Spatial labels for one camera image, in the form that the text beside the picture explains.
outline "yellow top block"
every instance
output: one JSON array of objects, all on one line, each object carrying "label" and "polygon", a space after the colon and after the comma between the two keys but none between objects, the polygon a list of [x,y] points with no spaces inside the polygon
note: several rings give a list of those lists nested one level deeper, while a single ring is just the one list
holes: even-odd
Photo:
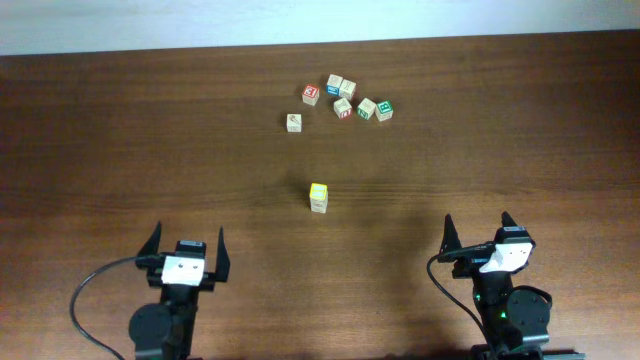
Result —
[{"label": "yellow top block", "polygon": [[311,191],[309,197],[314,200],[324,200],[327,198],[327,185],[311,184]]}]

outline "black cable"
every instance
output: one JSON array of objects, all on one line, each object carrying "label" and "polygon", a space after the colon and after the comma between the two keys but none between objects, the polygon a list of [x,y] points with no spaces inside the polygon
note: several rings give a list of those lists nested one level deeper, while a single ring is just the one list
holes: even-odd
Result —
[{"label": "black cable", "polygon": [[[469,248],[463,248],[460,249],[463,251],[468,251]],[[447,255],[454,255],[456,252],[462,252],[462,251],[458,251],[458,250],[453,250],[453,251],[449,251],[446,254]],[[469,314],[469,316],[471,316],[471,318],[473,319],[473,321],[476,322],[476,325],[478,325],[478,328],[480,328],[480,331],[482,332],[482,336],[484,336],[484,340],[487,342],[487,346],[489,346],[489,352],[491,353],[491,357],[494,359],[497,359],[497,355],[496,355],[496,351],[493,348],[493,345],[491,345],[491,342],[489,341],[489,335],[487,334],[487,330],[484,328],[484,326],[482,325],[482,323],[480,322],[480,320],[478,320],[478,317],[471,311],[469,310],[468,307],[466,307],[463,303],[461,303],[460,301],[458,301],[458,299],[456,299],[455,297],[453,297],[453,295],[449,294],[449,292],[447,290],[445,290],[444,287],[442,287],[442,285],[440,285],[440,283],[438,282],[438,280],[436,280],[436,278],[433,276],[433,274],[431,273],[431,264],[437,260],[440,255],[442,254],[437,254],[434,255],[433,257],[431,257],[431,259],[429,259],[429,262],[427,262],[427,275],[429,275],[429,278],[431,279],[431,281],[433,281],[433,284],[440,289],[440,291],[442,291],[442,293],[449,298],[449,300],[453,301],[456,305],[458,305],[460,308],[462,308],[462,310],[464,310],[467,314]]]},{"label": "black cable", "polygon": [[80,332],[80,334],[82,334],[82,336],[84,336],[87,340],[91,341],[92,343],[94,343],[95,345],[101,347],[103,350],[108,351],[109,353],[111,353],[113,356],[115,356],[116,358],[118,358],[119,360],[125,360],[124,357],[122,355],[120,355],[119,352],[117,352],[116,350],[114,350],[113,348],[111,348],[110,346],[106,345],[105,343],[101,342],[100,340],[96,339],[95,337],[91,336],[91,334],[89,334],[78,322],[78,318],[76,318],[76,300],[78,299],[78,295],[80,295],[80,292],[82,291],[82,289],[91,281],[93,280],[94,277],[100,275],[101,273],[111,269],[112,267],[127,263],[129,261],[135,261],[135,260],[139,260],[139,259],[144,259],[147,258],[149,256],[133,256],[133,257],[128,257],[128,258],[124,258],[124,259],[120,259],[120,260],[116,260],[114,262],[111,262],[101,268],[99,268],[98,270],[92,272],[89,276],[87,276],[81,283],[80,285],[78,285],[78,287],[76,288],[76,290],[73,292],[73,295],[71,296],[71,303],[69,303],[69,315],[71,316],[71,322],[73,323],[73,326],[76,327],[76,329],[78,330],[78,332]]}]

